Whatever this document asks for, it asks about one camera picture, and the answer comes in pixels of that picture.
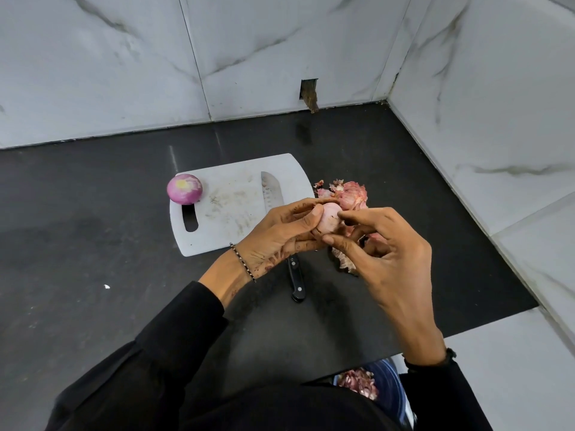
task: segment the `black countertop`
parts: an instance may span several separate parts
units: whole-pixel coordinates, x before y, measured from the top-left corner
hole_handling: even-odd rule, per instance
[[[367,104],[0,151],[0,429],[45,425],[54,397],[130,341],[223,252],[184,258],[169,219],[174,173],[291,153],[309,180],[365,184],[431,243],[445,336],[536,306],[393,113]],[[317,379],[399,352],[362,282],[327,252],[281,265],[226,311],[230,326],[187,404],[253,384]]]

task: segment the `knife handle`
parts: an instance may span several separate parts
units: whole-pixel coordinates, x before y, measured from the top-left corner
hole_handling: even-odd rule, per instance
[[[297,255],[292,255],[287,259],[287,268],[291,279],[291,297],[296,302],[302,302],[305,299],[305,284],[304,277],[301,275],[299,268],[299,258]]]

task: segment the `knife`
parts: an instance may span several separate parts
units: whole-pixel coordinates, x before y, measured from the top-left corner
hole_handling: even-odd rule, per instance
[[[266,213],[274,207],[284,205],[284,197],[279,181],[272,174],[265,171],[262,171],[262,192]],[[296,254],[287,258],[287,268],[291,279],[291,297],[296,302],[302,302],[305,299],[305,284],[299,269],[299,258]]]

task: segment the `left hand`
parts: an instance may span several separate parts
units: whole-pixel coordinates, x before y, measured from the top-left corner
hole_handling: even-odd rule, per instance
[[[326,245],[312,236],[323,214],[322,204],[333,199],[305,198],[271,209],[251,233],[236,245],[255,278],[260,278],[292,254]],[[251,281],[231,249],[222,254],[199,279],[226,307],[238,290]]]
[[[236,245],[255,278],[260,278],[292,254],[326,245],[311,231],[319,224],[322,204],[331,199],[305,198],[271,209],[251,233]]]

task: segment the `beaded bracelet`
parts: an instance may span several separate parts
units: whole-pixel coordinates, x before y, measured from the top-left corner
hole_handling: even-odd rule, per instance
[[[234,250],[234,253],[236,253],[237,258],[240,259],[241,264],[242,264],[242,265],[246,268],[246,270],[248,271],[249,276],[251,276],[251,277],[252,277],[252,280],[255,282],[254,274],[251,273],[251,271],[249,270],[248,265],[246,264],[246,262],[244,261],[244,259],[241,258],[240,253],[237,252],[236,246],[235,246],[232,242],[230,242],[229,245],[230,245],[230,247]]]

